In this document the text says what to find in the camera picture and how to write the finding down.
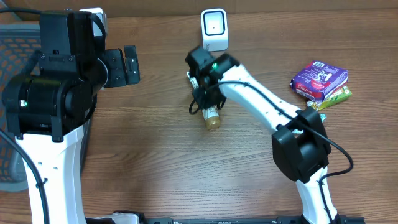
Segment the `green wrapper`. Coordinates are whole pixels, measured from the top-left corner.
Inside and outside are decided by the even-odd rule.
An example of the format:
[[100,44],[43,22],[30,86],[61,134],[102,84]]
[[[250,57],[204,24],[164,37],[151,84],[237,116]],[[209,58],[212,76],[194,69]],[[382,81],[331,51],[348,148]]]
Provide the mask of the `green wrapper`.
[[348,86],[343,86],[337,89],[332,95],[326,98],[324,101],[317,103],[313,100],[307,102],[307,106],[310,106],[316,110],[322,110],[328,108],[329,106],[333,106],[337,103],[347,100],[352,95],[351,90],[349,90]]

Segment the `packaging label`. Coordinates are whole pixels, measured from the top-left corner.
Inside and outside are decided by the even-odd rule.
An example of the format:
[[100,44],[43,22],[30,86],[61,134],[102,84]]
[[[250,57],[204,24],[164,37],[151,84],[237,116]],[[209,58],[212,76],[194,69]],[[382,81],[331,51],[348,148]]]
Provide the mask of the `packaging label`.
[[348,70],[314,60],[293,77],[293,91],[311,100],[323,101],[348,81]]
[[218,116],[218,112],[217,112],[216,106],[212,106],[211,108],[202,110],[202,113],[203,113],[203,118],[205,120],[207,120],[207,119],[209,119],[211,117],[214,117],[214,116]]

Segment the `wooden table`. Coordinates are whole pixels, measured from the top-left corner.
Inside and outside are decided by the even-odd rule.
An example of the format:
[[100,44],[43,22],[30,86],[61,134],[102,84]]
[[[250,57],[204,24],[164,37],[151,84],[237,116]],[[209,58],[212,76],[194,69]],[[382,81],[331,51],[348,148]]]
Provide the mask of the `wooden table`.
[[[339,213],[398,220],[398,10],[228,16],[229,52],[266,87],[305,107],[290,79],[313,59],[347,68],[352,97],[331,108],[329,137],[353,157],[329,181]],[[272,160],[271,137],[227,101],[208,131],[191,116],[185,56],[201,43],[199,16],[109,20],[107,48],[137,46],[141,82],[100,91],[81,177],[86,216],[137,210],[148,217],[300,215],[296,186]],[[330,171],[347,160],[333,150]],[[0,223],[30,223],[28,192],[0,192]]]

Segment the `black cable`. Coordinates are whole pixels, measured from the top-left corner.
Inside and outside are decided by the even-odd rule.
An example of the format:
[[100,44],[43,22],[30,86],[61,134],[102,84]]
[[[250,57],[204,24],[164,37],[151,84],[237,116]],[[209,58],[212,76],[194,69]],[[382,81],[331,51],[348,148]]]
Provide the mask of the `black cable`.
[[217,109],[221,110],[224,107],[225,101],[226,101],[226,99],[221,102],[221,105],[218,103]]
[[99,50],[103,52],[105,50],[105,38],[106,38],[106,31],[104,24],[102,23],[101,19],[94,13],[91,14],[90,18],[98,26],[98,28],[102,33],[102,37],[100,37],[100,40],[98,40],[99,37],[94,37],[94,41],[99,46]]
[[198,107],[194,112],[192,112],[192,107],[194,104],[195,104],[195,99],[192,100],[191,105],[189,105],[189,113],[192,115],[196,114],[199,111],[199,107]]
[[209,88],[207,88],[206,90],[214,89],[214,88],[216,88],[216,87],[218,87],[218,86],[220,86],[220,85],[223,85],[223,84],[238,84],[238,85],[243,85],[243,86],[245,86],[245,87],[247,86],[247,87],[253,89],[253,90],[256,91],[258,94],[260,94],[271,106],[273,106],[273,107],[275,108],[275,110],[277,110],[280,114],[284,115],[286,118],[288,118],[288,119],[290,119],[291,121],[295,122],[297,125],[300,126],[300,128],[302,128],[302,129],[304,129],[304,130],[306,130],[306,131],[309,131],[310,133],[312,133],[312,134],[314,134],[314,135],[316,135],[316,136],[322,138],[323,140],[327,141],[329,144],[331,144],[332,146],[334,146],[335,148],[337,148],[341,153],[344,154],[344,156],[347,157],[347,159],[348,159],[348,161],[349,161],[349,168],[347,168],[347,169],[345,169],[345,170],[342,170],[342,171],[333,172],[333,173],[330,173],[330,174],[325,174],[325,175],[321,176],[320,179],[319,179],[319,189],[320,189],[320,192],[321,192],[323,204],[324,204],[324,206],[325,206],[326,213],[328,214],[328,218],[329,218],[329,220],[330,220],[330,223],[331,223],[331,224],[334,224],[334,220],[333,220],[332,217],[331,217],[331,214],[330,214],[328,205],[327,205],[327,203],[326,203],[325,193],[323,192],[323,187],[322,187],[322,185],[323,185],[323,180],[324,180],[325,178],[327,178],[327,177],[333,177],[333,176],[337,176],[337,175],[342,175],[342,174],[346,174],[346,173],[348,173],[349,171],[351,171],[351,170],[353,169],[353,167],[354,167],[354,161],[353,161],[353,159],[351,158],[351,156],[350,156],[341,146],[337,145],[337,143],[335,143],[335,142],[333,142],[332,140],[328,139],[327,137],[323,136],[322,134],[320,134],[320,133],[317,132],[316,130],[314,130],[314,129],[308,127],[308,126],[305,125],[305,124],[303,124],[303,123],[302,123],[301,121],[299,121],[298,119],[291,117],[291,116],[290,116],[289,114],[287,114],[283,109],[279,108],[272,100],[270,100],[270,99],[268,98],[268,96],[266,96],[262,91],[260,91],[258,88],[256,88],[255,86],[251,85],[250,83],[241,82],[241,81],[223,81],[223,82],[219,82],[219,83],[217,83],[217,84],[215,84],[215,85],[209,86]]
[[96,107],[97,107],[97,95],[95,95],[93,98],[93,102],[91,104],[90,110],[88,111],[88,114],[86,115],[85,122],[87,122],[93,116]]
[[4,8],[0,9],[0,13],[4,12],[24,12],[24,13],[31,13],[31,14],[38,14],[40,15],[42,11],[35,10],[35,9],[24,9],[24,8]]
[[40,173],[37,170],[32,159],[30,159],[28,154],[26,154],[26,152],[17,143],[15,143],[2,129],[0,129],[0,136],[21,155],[21,157],[26,161],[29,168],[32,170],[33,176],[35,177],[37,183],[36,187],[39,189],[40,199],[42,200],[44,223],[49,224],[49,205],[47,203],[47,196],[44,190],[44,183],[46,183],[47,178],[44,179],[44,182],[42,181]]
[[24,66],[24,68],[22,68],[20,73],[24,75],[30,75],[37,65],[37,62],[39,61],[40,54],[41,51],[35,50],[35,52],[29,57],[26,65]]

